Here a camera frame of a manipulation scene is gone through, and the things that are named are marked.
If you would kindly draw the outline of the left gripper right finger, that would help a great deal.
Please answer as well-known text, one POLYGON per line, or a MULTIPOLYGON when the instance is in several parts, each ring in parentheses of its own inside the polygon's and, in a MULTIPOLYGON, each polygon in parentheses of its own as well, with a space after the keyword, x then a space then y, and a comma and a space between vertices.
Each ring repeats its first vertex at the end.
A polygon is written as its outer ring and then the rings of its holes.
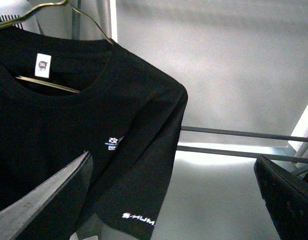
POLYGON ((308 173, 299 178, 264 156, 254 173, 280 239, 308 240, 308 173))

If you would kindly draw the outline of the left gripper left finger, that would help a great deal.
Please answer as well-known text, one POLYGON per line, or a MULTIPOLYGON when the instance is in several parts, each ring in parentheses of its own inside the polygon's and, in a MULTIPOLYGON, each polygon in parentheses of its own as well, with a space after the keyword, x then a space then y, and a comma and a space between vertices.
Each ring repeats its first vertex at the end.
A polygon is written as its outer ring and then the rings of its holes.
POLYGON ((0 240, 68 240, 91 179, 86 151, 23 198, 0 212, 0 240))

